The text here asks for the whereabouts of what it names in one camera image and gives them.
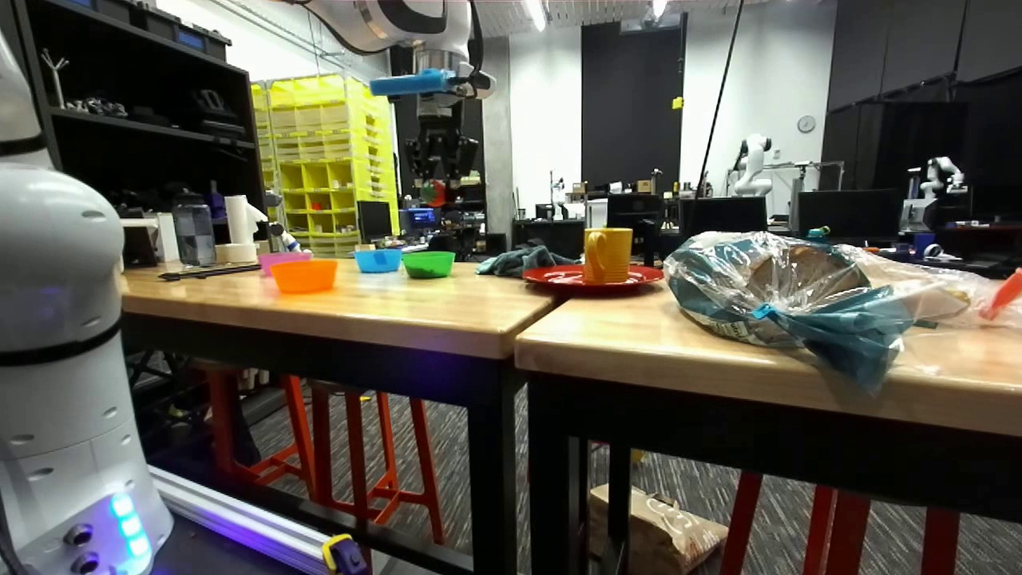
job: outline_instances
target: green bowl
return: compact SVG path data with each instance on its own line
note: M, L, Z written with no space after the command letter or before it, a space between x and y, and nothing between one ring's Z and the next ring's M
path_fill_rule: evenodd
M448 278L452 268L452 252L407 252L401 264L408 278Z

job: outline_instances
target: box on shelf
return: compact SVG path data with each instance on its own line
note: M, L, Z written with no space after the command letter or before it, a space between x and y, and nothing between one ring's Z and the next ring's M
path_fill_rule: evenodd
M180 17L162 11L158 6L134 9L132 22L166 41L173 41L173 33L182 26Z
M173 41L189 51L201 51L209 56L226 59L229 39L224 39L218 28L176 26Z
M114 22L132 22L132 9L127 9L123 0L61 0L61 3L87 9L87 11L99 11L99 17L114 18Z

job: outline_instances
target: orange container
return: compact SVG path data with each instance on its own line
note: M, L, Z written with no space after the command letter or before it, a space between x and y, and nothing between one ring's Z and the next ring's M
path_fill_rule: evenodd
M331 291L337 261L331 258L277 261L269 270L276 274L280 295L315 295L315 291Z

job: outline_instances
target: red plate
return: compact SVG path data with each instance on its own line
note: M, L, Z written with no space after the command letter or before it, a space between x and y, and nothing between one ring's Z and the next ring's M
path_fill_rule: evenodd
M529 288L548 288L548 291L584 291L584 295L618 295L618 291L641 291L656 280L660 280L660 268L631 264L629 278L618 285L584 285L582 264L552 264L552 268L529 268L524 280Z

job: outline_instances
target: white robot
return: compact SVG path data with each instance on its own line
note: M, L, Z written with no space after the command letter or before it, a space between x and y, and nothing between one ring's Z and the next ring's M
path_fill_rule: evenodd
M304 0L359 51L411 41L397 97L458 100L469 0ZM136 441L122 354L122 223L54 172L33 93L0 35L0 559L14 575L140 575L173 530Z
M908 197L902 205L902 234L922 234L933 229L933 218L943 197L969 196L964 172L954 167L951 156L929 156L927 178L921 183L921 167L911 170Z
M738 197L760 197L770 196L773 183L760 178L766 170L766 152L773 150L773 141L764 134L752 134L742 141L738 161L730 167L730 196Z

